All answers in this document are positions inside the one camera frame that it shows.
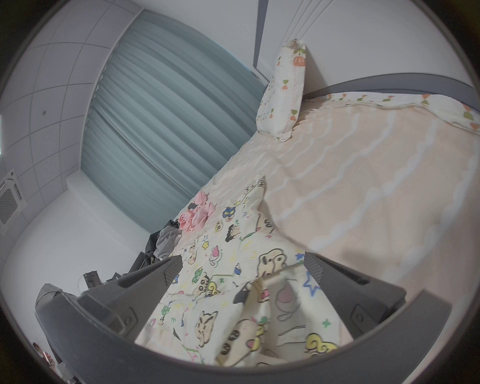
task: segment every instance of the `tiled ceiling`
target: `tiled ceiling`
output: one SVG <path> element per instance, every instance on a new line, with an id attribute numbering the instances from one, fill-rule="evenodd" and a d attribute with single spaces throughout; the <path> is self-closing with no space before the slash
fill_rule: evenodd
<path id="1" fill-rule="evenodd" d="M 27 225 L 78 169 L 84 115 L 105 59 L 140 7 L 71 0 L 34 37 L 0 98 L 0 178 L 14 169 L 27 207 L 0 237 L 0 270 Z"/>

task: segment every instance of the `pillow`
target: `pillow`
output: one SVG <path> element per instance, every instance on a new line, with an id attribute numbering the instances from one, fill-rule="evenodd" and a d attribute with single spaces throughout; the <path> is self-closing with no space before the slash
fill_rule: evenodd
<path id="1" fill-rule="evenodd" d="M 257 130 L 281 142 L 292 135 L 297 122 L 305 81 L 305 45 L 290 41 L 280 50 L 273 78 L 265 90 L 257 113 Z"/>

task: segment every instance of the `air conditioner vent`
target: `air conditioner vent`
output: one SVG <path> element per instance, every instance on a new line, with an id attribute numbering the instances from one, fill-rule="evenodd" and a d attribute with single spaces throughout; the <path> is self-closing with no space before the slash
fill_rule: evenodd
<path id="1" fill-rule="evenodd" d="M 26 201 L 12 169 L 0 182 L 0 233 L 4 235 L 18 214 L 26 207 Z"/>

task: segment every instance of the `cartoon blanket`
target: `cartoon blanket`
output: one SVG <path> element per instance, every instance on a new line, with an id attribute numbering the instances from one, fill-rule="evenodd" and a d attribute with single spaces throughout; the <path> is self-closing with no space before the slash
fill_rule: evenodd
<path id="1" fill-rule="evenodd" d="M 138 344 L 220 366 L 280 364 L 338 348 L 340 319 L 303 266 L 304 251 L 258 210 L 263 195 L 257 176 L 213 230 L 172 253 L 181 253 L 183 269 Z M 167 347 L 165 334 L 173 335 Z"/>

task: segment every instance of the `curtain fold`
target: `curtain fold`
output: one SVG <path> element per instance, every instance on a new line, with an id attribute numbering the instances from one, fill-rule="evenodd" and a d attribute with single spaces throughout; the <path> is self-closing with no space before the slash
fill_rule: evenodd
<path id="1" fill-rule="evenodd" d="M 215 42 L 144 11 L 98 83 L 85 126 L 82 171 L 153 233 L 255 133 L 263 91 Z"/>

